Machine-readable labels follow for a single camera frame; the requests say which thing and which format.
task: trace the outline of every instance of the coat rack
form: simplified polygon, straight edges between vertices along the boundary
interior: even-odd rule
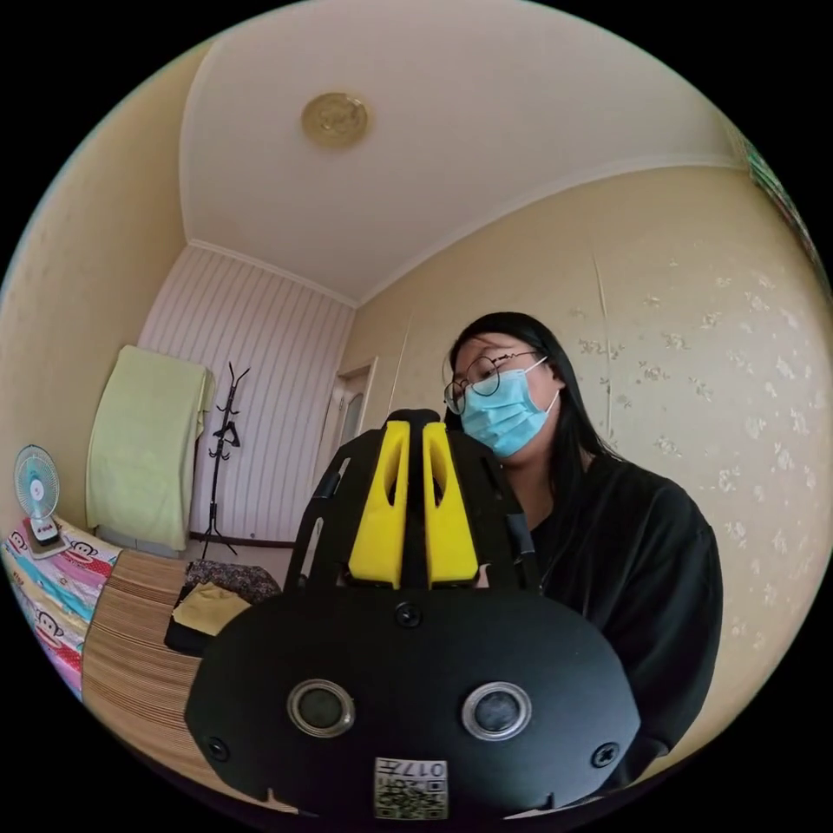
[[[202,548],[202,558],[206,557],[208,544],[211,543],[211,541],[225,544],[235,556],[237,555],[237,550],[223,538],[223,535],[217,529],[217,480],[220,476],[220,463],[229,458],[229,452],[226,452],[225,454],[223,453],[223,449],[226,447],[226,444],[233,449],[238,449],[240,447],[240,438],[237,433],[237,428],[234,425],[234,420],[230,420],[229,417],[236,417],[239,414],[238,410],[233,410],[232,408],[234,404],[234,395],[237,393],[237,386],[240,384],[240,380],[251,369],[252,368],[247,367],[239,375],[239,377],[236,377],[234,376],[232,363],[228,363],[228,370],[232,374],[232,386],[228,389],[226,407],[221,408],[219,405],[217,406],[217,410],[222,411],[223,414],[223,424],[220,426],[220,430],[214,431],[212,434],[212,436],[216,436],[218,438],[217,448],[214,449],[214,451],[208,451],[208,456],[214,460],[214,475],[211,481],[211,505],[208,507],[208,529],[206,530],[205,544]]]

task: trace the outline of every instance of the bedsheet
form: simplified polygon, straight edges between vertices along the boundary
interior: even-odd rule
[[[0,559],[17,603],[49,661],[81,699],[84,641],[121,550],[65,521],[58,520],[58,525],[70,544],[63,553],[33,559],[21,523],[0,544]]]
[[[213,376],[199,364],[121,349],[89,441],[89,528],[186,548],[194,445],[213,393]]]

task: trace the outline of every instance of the white ceiling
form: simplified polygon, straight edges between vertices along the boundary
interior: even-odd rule
[[[367,103],[322,150],[316,95]],[[647,53],[522,0],[312,0],[221,36],[182,130],[190,241],[362,303],[422,260],[565,187],[728,165],[718,111]]]

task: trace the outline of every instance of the blue surgical mask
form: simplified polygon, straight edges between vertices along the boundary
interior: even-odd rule
[[[478,393],[477,383],[470,384],[464,394],[463,431],[504,459],[535,439],[558,399],[556,392],[549,407],[541,410],[529,395],[527,374],[545,361],[543,358],[524,371],[501,373],[498,389],[489,396]]]

